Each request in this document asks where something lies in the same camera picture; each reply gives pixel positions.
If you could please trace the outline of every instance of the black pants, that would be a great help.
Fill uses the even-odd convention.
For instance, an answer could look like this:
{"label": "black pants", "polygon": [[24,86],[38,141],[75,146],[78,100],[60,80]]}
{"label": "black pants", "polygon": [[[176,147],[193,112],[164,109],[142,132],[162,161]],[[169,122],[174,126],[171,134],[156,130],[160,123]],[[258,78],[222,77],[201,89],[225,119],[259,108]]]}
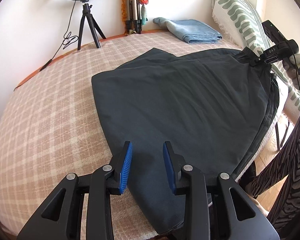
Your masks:
{"label": "black pants", "polygon": [[278,233],[300,211],[300,118],[278,155],[245,190],[252,197],[257,197],[287,175],[267,216]]}

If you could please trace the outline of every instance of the person's hand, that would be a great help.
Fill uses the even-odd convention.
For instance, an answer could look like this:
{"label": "person's hand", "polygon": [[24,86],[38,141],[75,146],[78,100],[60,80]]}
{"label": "person's hand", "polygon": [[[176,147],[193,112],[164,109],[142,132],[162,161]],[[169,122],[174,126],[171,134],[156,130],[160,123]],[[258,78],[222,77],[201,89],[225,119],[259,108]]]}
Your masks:
{"label": "person's hand", "polygon": [[[297,66],[298,66],[298,68],[300,68],[300,54],[295,54],[294,56],[296,57]],[[289,58],[289,60],[291,63],[295,64],[293,55]],[[292,79],[293,86],[298,90],[299,87],[298,87],[296,70],[293,67],[290,67],[288,65],[288,63],[286,63],[284,61],[282,61],[282,65],[283,65],[283,68],[287,71],[288,77]]]}

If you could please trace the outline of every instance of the camera tripod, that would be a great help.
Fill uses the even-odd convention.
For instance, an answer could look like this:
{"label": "camera tripod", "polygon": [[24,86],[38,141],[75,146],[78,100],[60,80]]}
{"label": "camera tripod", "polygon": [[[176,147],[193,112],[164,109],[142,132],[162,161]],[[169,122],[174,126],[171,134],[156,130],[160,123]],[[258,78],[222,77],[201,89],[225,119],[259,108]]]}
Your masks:
{"label": "camera tripod", "polygon": [[89,5],[88,3],[84,3],[83,5],[83,11],[82,11],[82,18],[80,22],[80,29],[79,29],[79,38],[78,38],[78,50],[81,49],[81,40],[82,40],[82,33],[83,33],[83,26],[84,26],[84,21],[85,18],[88,20],[88,24],[91,30],[91,34],[93,36],[94,43],[96,44],[97,48],[101,48],[100,42],[97,36],[97,32],[100,34],[100,36],[105,39],[105,35],[103,34],[102,30],[100,29],[99,25],[97,24],[96,20],[93,18],[91,14],[91,7],[92,5]]}

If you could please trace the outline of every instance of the green striped pillow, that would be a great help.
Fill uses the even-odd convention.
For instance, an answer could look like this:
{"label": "green striped pillow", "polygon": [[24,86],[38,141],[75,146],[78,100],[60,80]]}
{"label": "green striped pillow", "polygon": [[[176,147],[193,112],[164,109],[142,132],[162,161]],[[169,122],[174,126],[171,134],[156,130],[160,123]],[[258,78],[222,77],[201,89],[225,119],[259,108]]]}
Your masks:
{"label": "green striped pillow", "polygon": [[[248,47],[260,56],[272,46],[266,36],[256,9],[247,0],[213,0],[212,17],[219,27],[239,46]],[[295,112],[300,111],[299,91],[296,91],[282,63],[272,64],[274,73],[289,87],[288,100]]]}

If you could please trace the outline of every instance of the black garment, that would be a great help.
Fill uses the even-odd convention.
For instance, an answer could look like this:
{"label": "black garment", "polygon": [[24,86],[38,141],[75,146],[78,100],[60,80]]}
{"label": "black garment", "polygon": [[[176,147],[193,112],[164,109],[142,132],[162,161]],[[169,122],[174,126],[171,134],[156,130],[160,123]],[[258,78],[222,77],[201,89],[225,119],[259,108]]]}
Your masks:
{"label": "black garment", "polygon": [[234,178],[258,149],[273,120],[279,90],[271,66],[251,67],[248,48],[182,57],[151,49],[92,77],[99,120],[113,154],[133,143],[128,187],[159,233],[183,222],[185,198],[169,188],[164,141],[199,168],[207,184]]}

